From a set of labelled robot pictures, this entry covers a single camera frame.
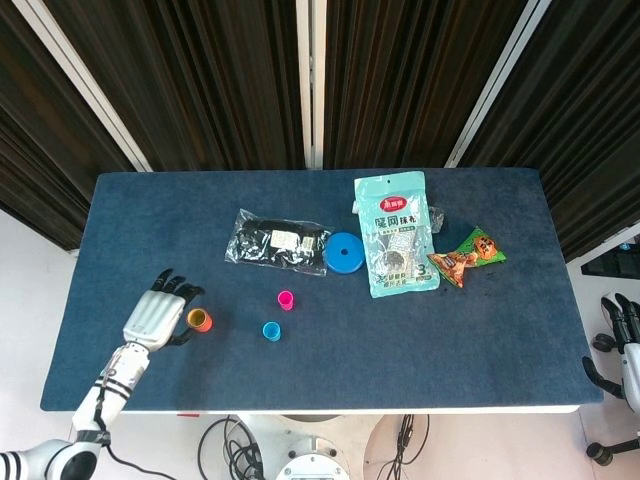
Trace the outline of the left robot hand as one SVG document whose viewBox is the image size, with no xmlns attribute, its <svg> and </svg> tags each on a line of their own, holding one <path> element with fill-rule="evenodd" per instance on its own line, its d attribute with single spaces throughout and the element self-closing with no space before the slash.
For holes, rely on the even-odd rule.
<svg viewBox="0 0 640 480">
<path fill-rule="evenodd" d="M 194 330 L 187 327 L 180 334 L 174 330 L 185 307 L 204 293 L 201 286 L 188 283 L 184 276 L 173 276 L 172 268 L 162 271 L 126 321 L 124 340 L 140 344 L 149 352 L 186 344 L 194 336 Z"/>
</svg>

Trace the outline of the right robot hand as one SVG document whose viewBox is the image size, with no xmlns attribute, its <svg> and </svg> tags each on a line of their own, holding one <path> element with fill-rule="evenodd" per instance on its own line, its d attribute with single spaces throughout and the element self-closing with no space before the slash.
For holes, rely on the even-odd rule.
<svg viewBox="0 0 640 480">
<path fill-rule="evenodd" d="M 629 408 L 640 415 L 640 303 L 621 293 L 609 293 L 601 298 L 601 308 L 614 336 L 599 333 L 592 339 L 591 346 L 600 352 L 617 350 L 622 380 L 616 383 L 605 379 L 589 357 L 582 358 L 583 369 L 593 385 L 625 400 Z"/>
</svg>

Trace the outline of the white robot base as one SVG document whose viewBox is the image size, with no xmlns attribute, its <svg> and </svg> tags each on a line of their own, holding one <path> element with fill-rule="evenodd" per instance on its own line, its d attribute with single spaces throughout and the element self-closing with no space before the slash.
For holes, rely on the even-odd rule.
<svg viewBox="0 0 640 480">
<path fill-rule="evenodd" d="M 264 480 L 364 480 L 366 448 L 380 415 L 242 413 Z"/>
</svg>

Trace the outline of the orange plastic cup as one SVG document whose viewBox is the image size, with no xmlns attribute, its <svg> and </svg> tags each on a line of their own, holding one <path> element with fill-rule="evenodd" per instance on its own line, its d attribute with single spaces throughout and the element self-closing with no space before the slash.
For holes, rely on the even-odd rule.
<svg viewBox="0 0 640 480">
<path fill-rule="evenodd" d="M 210 314 L 209 314 L 205 309 L 203 309 L 203 310 L 204 310 L 204 311 L 206 312 L 206 314 L 207 314 L 207 321 L 206 321 L 206 323 L 205 323 L 201 328 L 192 328 L 192 327 L 189 325 L 189 322 L 188 322 L 188 320 L 187 320 L 188 315 L 187 315 L 187 317 L 186 317 L 186 321 L 187 321 L 188 326 L 189 326 L 192 330 L 195 330 L 196 332 L 199 332 L 199 333 L 206 333 L 206 332 L 210 331 L 210 330 L 213 328 L 213 319 L 212 319 L 211 315 L 210 315 Z"/>
</svg>

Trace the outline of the black box device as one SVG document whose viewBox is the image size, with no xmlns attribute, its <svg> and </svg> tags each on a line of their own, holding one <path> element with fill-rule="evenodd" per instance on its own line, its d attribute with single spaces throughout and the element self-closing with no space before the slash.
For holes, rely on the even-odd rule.
<svg viewBox="0 0 640 480">
<path fill-rule="evenodd" d="M 582 265 L 581 273 L 640 280 L 640 244 L 621 244 Z"/>
</svg>

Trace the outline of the clear bag with black item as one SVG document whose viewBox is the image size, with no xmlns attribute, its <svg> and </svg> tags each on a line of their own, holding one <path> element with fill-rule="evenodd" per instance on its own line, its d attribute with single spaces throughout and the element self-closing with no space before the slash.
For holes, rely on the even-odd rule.
<svg viewBox="0 0 640 480">
<path fill-rule="evenodd" d="M 320 224 L 256 216 L 240 209 L 225 260 L 325 276 L 325 250 L 332 231 Z"/>
</svg>

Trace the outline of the dark slatted partition panel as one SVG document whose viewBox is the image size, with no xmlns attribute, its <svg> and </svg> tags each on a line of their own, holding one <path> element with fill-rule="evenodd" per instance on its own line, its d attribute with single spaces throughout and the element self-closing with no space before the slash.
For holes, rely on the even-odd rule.
<svg viewBox="0 0 640 480">
<path fill-rule="evenodd" d="M 328 0 L 323 166 L 445 165 L 527 0 Z"/>
<path fill-rule="evenodd" d="M 640 0 L 551 0 L 460 162 L 538 171 L 566 260 L 640 220 Z"/>
<path fill-rule="evenodd" d="M 0 0 L 0 210 L 79 247 L 99 175 L 133 167 L 11 0 Z"/>
<path fill-rule="evenodd" d="M 295 0 L 44 0 L 156 171 L 305 165 Z"/>
</svg>

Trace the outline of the green orange snack bag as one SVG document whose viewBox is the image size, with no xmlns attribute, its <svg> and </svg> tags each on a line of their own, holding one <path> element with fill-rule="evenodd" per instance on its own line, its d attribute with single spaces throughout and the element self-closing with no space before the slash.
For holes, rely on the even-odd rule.
<svg viewBox="0 0 640 480">
<path fill-rule="evenodd" d="M 475 227 L 456 250 L 428 254 L 427 258 L 444 279 L 459 288 L 464 286 L 467 269 L 507 260 L 496 242 L 479 227 Z"/>
</svg>

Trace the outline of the blue disc with hole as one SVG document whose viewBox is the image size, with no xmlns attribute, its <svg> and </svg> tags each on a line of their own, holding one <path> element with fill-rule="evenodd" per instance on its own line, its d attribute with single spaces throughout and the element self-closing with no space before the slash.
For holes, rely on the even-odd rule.
<svg viewBox="0 0 640 480">
<path fill-rule="evenodd" d="M 349 232 L 333 233 L 325 248 L 328 268 L 338 274 L 352 274 L 365 262 L 362 240 Z"/>
</svg>

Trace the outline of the blue felt table mat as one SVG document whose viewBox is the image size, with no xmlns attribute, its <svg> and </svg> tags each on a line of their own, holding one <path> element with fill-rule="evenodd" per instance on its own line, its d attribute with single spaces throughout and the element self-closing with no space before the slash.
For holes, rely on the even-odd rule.
<svg viewBox="0 0 640 480">
<path fill-rule="evenodd" d="M 225 260 L 240 209 L 357 232 L 355 170 L 100 176 L 40 405 L 71 411 L 122 342 L 140 296 L 172 268 L 205 293 L 211 332 L 153 353 L 128 407 L 342 411 L 575 406 L 602 400 L 537 171 L 429 169 L 435 237 L 475 228 L 506 254 L 464 286 L 374 299 L 365 270 L 323 277 Z M 294 308 L 277 295 L 294 294 Z M 262 335 L 266 322 L 281 339 Z"/>
</svg>

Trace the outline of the teal cleaning cloth package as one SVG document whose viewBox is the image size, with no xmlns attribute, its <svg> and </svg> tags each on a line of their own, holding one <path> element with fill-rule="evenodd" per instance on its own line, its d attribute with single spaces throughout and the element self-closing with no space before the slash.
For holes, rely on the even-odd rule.
<svg viewBox="0 0 640 480">
<path fill-rule="evenodd" d="M 382 298 L 439 288 L 425 174 L 408 171 L 357 178 L 354 205 L 370 294 Z"/>
</svg>

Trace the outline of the white partition post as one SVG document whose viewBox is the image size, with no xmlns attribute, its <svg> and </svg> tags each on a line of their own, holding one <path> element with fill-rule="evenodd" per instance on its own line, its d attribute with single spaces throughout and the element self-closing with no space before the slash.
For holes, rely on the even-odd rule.
<svg viewBox="0 0 640 480">
<path fill-rule="evenodd" d="M 28 26 L 71 81 L 90 110 L 137 172 L 153 172 L 107 95 L 43 0 L 11 0 Z"/>
<path fill-rule="evenodd" d="M 460 164 L 552 1 L 526 1 L 521 15 L 444 163 L 445 168 L 456 168 Z"/>
<path fill-rule="evenodd" d="M 296 0 L 302 135 L 307 169 L 323 168 L 327 0 Z"/>
</svg>

